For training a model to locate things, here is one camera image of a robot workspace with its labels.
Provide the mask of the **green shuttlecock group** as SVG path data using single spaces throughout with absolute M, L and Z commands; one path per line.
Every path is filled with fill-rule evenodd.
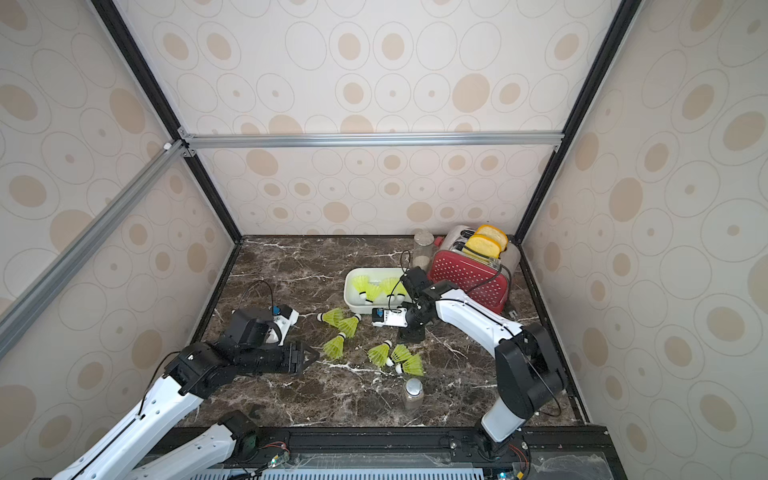
M 356 334 L 359 321 L 360 321 L 359 315 L 353 315 L 351 317 L 343 318 L 337 321 L 336 328 L 346 338 L 353 338 Z
M 322 347 L 325 357 L 329 360 L 341 359 L 343 357 L 345 340 L 346 335 L 339 332 L 335 337 L 327 341 Z
M 376 298 L 376 285 L 367 275 L 358 275 L 351 280 L 352 287 L 361 302 L 373 303 Z
M 333 308 L 327 312 L 319 313 L 317 320 L 328 324 L 334 328 L 338 327 L 341 320 L 345 318 L 345 313 L 341 308 Z

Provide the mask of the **front yellow toast slice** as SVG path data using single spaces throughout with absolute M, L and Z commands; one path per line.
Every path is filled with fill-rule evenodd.
M 465 248 L 476 256 L 482 256 L 489 259 L 498 259 L 504 251 L 504 247 L 497 243 L 493 238 L 482 234 L 472 235 L 465 243 Z

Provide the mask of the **yellow toast slice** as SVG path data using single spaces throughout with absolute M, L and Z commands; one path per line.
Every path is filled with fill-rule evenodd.
M 507 249 L 509 243 L 508 236 L 492 225 L 481 225 L 476 230 L 475 234 L 492 240 L 499 246 L 502 251 Z
M 476 256 L 482 256 L 489 259 L 498 259 L 504 251 L 504 247 L 497 243 L 493 238 L 482 234 L 472 235 L 465 243 L 465 248 Z

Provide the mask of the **back yellow toast slice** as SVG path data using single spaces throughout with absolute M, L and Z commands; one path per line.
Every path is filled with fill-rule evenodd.
M 508 236 L 492 225 L 481 225 L 476 230 L 475 234 L 492 240 L 499 246 L 502 251 L 507 249 L 509 243 Z

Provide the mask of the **clear jar with powder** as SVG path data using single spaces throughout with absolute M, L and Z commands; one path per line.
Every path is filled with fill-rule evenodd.
M 414 234 L 414 246 L 412 249 L 411 267 L 419 267 L 428 272 L 432 263 L 435 245 L 435 237 L 427 230 L 419 229 Z

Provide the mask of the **green shuttlecock low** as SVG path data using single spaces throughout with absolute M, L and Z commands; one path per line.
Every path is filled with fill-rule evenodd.
M 399 362 L 396 367 L 398 374 L 405 374 L 412 377 L 422 377 L 424 375 L 424 367 L 422 359 L 419 355 L 411 355 Z

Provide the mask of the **silver left aluminium rail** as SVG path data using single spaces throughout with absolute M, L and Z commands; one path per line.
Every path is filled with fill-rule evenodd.
M 185 142 L 166 145 L 64 252 L 18 297 L 1 318 L 1 355 L 6 356 L 68 282 L 131 213 L 151 187 L 182 156 Z

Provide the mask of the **white storage box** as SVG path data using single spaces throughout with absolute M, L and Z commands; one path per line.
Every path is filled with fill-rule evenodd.
M 344 284 L 344 301 L 353 313 L 369 315 L 374 309 L 397 308 L 411 298 L 400 282 L 401 268 L 356 268 Z

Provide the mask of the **metal lidded shaker jar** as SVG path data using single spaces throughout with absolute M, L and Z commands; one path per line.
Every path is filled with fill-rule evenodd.
M 404 408 L 407 411 L 419 409 L 424 400 L 423 384 L 419 378 L 410 378 L 404 385 Z

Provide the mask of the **green shuttlecock top group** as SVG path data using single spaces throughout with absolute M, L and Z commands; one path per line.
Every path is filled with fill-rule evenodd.
M 327 312 L 319 313 L 317 320 L 328 324 L 334 328 L 338 327 L 341 320 L 345 318 L 345 313 L 341 308 L 333 308 Z

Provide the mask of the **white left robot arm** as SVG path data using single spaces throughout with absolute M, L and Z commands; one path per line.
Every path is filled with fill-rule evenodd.
M 237 377 L 299 375 L 319 353 L 287 334 L 299 317 L 287 305 L 241 308 L 213 342 L 196 342 L 165 367 L 138 404 L 59 479 L 189 479 L 227 460 L 256 453 L 258 429 L 239 411 L 148 464 L 141 461 L 205 399 Z

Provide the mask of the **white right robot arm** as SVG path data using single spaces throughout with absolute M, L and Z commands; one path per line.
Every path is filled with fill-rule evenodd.
M 401 343 L 419 343 L 433 320 L 447 323 L 486 350 L 495 362 L 498 398 L 480 420 L 485 436 L 500 444 L 567 388 L 568 377 L 550 334 L 525 327 L 481 305 L 449 280 L 432 282 L 419 267 L 396 281 L 400 304 L 372 308 L 375 326 L 399 329 Z

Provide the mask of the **red dotted toaster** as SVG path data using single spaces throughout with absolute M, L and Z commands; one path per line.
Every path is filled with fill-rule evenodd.
M 507 306 L 514 270 L 521 254 L 510 239 L 498 259 L 476 256 L 465 248 L 466 241 L 477 228 L 457 225 L 438 242 L 439 248 L 427 273 L 430 281 L 447 280 L 462 289 L 473 300 L 501 313 Z

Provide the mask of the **silver horizontal aluminium rail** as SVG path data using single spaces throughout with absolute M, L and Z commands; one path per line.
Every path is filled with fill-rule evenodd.
M 364 147 L 448 147 L 559 145 L 559 131 L 516 132 L 384 132 L 312 134 L 198 134 L 178 129 L 181 139 L 192 149 L 284 149 L 284 148 L 364 148 Z

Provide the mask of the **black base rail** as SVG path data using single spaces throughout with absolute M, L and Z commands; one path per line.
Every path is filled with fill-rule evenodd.
M 195 479 L 624 479 L 608 430 L 523 427 L 268 427 Z

